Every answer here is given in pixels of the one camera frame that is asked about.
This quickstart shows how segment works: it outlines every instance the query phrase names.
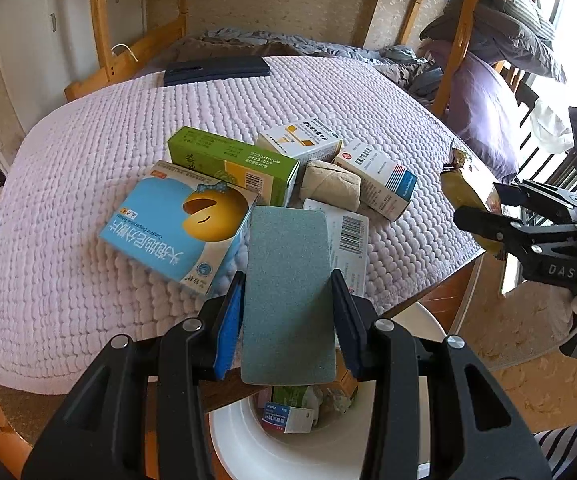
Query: cartoon mouth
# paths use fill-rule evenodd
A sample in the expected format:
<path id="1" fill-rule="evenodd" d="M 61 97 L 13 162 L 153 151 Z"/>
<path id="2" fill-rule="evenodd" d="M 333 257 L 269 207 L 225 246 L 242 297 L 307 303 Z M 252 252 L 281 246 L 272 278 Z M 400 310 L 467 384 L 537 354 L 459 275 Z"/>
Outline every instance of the cartoon mouth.
<path id="1" fill-rule="evenodd" d="M 215 200 L 210 200 L 209 198 L 194 198 L 185 202 L 182 209 L 184 209 L 184 211 L 189 215 L 193 215 L 202 209 L 215 205 L 216 203 Z"/>

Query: green box in bucket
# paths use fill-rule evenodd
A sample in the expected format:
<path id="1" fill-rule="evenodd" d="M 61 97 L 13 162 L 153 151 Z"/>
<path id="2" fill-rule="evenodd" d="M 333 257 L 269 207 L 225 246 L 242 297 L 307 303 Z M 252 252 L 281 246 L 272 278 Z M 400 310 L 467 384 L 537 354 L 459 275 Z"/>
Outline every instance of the green box in bucket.
<path id="1" fill-rule="evenodd" d="M 286 206 L 299 162 L 217 134 L 184 126 L 168 140 L 173 164 L 260 195 L 264 205 Z"/>

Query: purple cushion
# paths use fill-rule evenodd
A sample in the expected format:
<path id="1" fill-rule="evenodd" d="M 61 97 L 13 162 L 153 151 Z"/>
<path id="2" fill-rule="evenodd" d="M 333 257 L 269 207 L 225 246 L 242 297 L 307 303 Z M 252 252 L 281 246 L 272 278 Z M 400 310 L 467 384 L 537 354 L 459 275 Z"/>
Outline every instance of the purple cushion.
<path id="1" fill-rule="evenodd" d="M 445 70 L 452 45 L 434 41 L 430 52 Z M 519 108 L 508 84 L 468 52 L 451 83 L 447 126 L 502 182 L 519 169 Z"/>

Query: beige wrapped package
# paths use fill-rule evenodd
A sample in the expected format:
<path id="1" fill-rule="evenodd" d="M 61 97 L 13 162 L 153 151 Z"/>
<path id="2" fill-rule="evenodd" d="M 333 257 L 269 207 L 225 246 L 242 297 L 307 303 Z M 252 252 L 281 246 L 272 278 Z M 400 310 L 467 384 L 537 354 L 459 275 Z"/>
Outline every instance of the beige wrapped package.
<path id="1" fill-rule="evenodd" d="M 322 160 L 310 160 L 303 174 L 299 198 L 312 198 L 318 202 L 356 212 L 359 207 L 359 175 L 350 173 Z"/>

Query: striped pillow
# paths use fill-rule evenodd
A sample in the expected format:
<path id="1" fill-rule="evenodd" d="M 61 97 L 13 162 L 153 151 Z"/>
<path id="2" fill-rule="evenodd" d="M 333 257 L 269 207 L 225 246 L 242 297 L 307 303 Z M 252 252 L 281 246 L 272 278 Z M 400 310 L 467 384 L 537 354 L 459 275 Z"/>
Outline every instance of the striped pillow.
<path id="1" fill-rule="evenodd" d="M 552 41 L 555 29 L 551 22 L 542 16 L 533 0 L 493 0 L 503 13 L 524 23 L 538 38 Z"/>

